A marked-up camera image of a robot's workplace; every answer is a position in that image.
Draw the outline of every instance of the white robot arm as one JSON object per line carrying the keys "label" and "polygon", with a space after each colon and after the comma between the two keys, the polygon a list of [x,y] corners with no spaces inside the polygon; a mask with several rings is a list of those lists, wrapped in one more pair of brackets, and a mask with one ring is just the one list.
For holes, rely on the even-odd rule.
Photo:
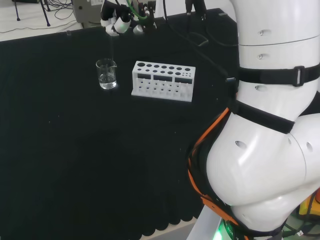
{"label": "white robot arm", "polygon": [[241,223],[254,231],[271,232],[320,187],[320,114],[299,117],[319,89],[319,76],[302,81],[307,78],[305,69],[319,67],[320,2],[231,2],[240,67],[296,69],[292,84],[277,84],[271,74],[262,83],[259,77],[240,78],[237,101],[295,124],[283,133],[231,113],[208,154],[206,172],[214,192]]}
{"label": "white robot arm", "polygon": [[155,27],[153,11],[146,8],[144,14],[140,16],[128,5],[127,0],[104,0],[100,22],[110,36],[124,34],[129,27],[133,28],[134,34],[139,35]]}

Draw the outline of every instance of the tripod leg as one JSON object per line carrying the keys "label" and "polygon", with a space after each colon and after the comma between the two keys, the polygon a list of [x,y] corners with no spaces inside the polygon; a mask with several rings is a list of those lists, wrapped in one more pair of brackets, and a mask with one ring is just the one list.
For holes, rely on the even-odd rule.
{"label": "tripod leg", "polygon": [[46,10],[45,10],[44,3],[42,2],[42,0],[40,0],[40,3],[41,3],[41,7],[42,7],[42,10],[43,10],[43,13],[44,13],[45,20],[46,20],[46,25],[47,25],[48,27],[50,27],[50,23],[49,23],[47,14],[46,14]]}
{"label": "tripod leg", "polygon": [[44,4],[46,5],[48,12],[50,12],[51,10],[49,8],[48,0],[44,0]]}
{"label": "tripod leg", "polygon": [[15,11],[16,11],[16,20],[20,21],[19,15],[18,15],[18,8],[17,8],[17,2],[14,0],[14,6],[15,6]]}

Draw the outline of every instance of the table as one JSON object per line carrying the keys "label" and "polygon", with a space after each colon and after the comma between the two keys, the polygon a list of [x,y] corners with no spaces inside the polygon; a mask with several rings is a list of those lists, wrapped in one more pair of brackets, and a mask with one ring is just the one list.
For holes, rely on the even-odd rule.
{"label": "table", "polygon": [[[234,43],[221,12],[208,12],[212,34]],[[184,17],[169,20],[183,30]],[[200,214],[186,151],[225,109],[225,80],[159,25],[114,39],[118,86],[103,91],[95,62],[111,56],[109,40],[95,27],[0,42],[2,239],[138,240]],[[237,76],[237,49],[203,52]],[[131,96],[137,60],[195,66],[192,102]]]}

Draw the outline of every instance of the white floor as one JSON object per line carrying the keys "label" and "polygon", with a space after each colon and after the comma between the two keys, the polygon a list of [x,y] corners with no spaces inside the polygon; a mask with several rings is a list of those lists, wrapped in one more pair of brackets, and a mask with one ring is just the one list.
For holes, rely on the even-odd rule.
{"label": "white floor", "polygon": [[40,3],[17,2],[17,8],[21,21],[17,21],[15,4],[11,0],[0,0],[0,41],[82,29],[81,24],[77,23],[74,14],[71,14],[71,9],[62,9],[56,14],[56,16],[61,19],[71,14],[69,18],[64,20],[55,18],[56,11],[46,12],[51,25],[48,27]]}

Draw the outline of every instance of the water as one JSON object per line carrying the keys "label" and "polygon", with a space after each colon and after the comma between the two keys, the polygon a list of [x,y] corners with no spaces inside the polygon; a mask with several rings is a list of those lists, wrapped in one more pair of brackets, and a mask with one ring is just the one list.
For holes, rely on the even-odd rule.
{"label": "water", "polygon": [[100,87],[103,89],[113,89],[117,85],[116,78],[112,73],[101,74],[99,77]]}

